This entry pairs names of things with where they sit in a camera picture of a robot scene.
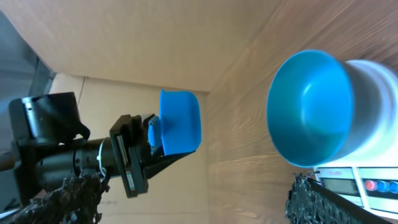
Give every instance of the control panel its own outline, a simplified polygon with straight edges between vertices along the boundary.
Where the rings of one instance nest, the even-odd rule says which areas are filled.
[[[398,167],[318,167],[317,180],[370,212],[398,220]]]

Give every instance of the button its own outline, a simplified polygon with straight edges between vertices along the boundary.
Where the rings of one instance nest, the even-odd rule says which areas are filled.
[[[368,191],[376,190],[376,182],[373,180],[366,180],[365,181],[365,189]]]
[[[398,182],[396,182],[396,181],[390,182],[390,192],[392,192],[394,194],[398,194]]]
[[[389,184],[386,181],[378,180],[377,190],[380,192],[387,192],[389,190]]]

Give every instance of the red button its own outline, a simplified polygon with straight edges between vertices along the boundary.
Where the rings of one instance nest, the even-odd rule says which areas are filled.
[[[374,191],[376,189],[376,187],[377,187],[377,185],[376,185],[375,181],[373,181],[373,180],[365,181],[366,190]]]

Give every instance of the wooden floor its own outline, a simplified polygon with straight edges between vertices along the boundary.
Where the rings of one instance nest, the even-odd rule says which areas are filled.
[[[290,55],[323,49],[342,60],[365,58],[398,69],[398,1],[277,2],[207,99],[212,223],[288,223],[284,206],[291,172],[298,170],[271,143],[266,99]]]

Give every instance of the black textured object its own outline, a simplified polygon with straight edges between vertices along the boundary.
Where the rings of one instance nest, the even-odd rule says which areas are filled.
[[[390,223],[301,173],[295,176],[292,190],[289,191],[285,216],[294,224]]]
[[[109,177],[100,174],[81,175],[64,179],[62,187],[30,205],[0,224],[87,224],[98,223],[101,215],[97,206],[103,192],[109,190]]]

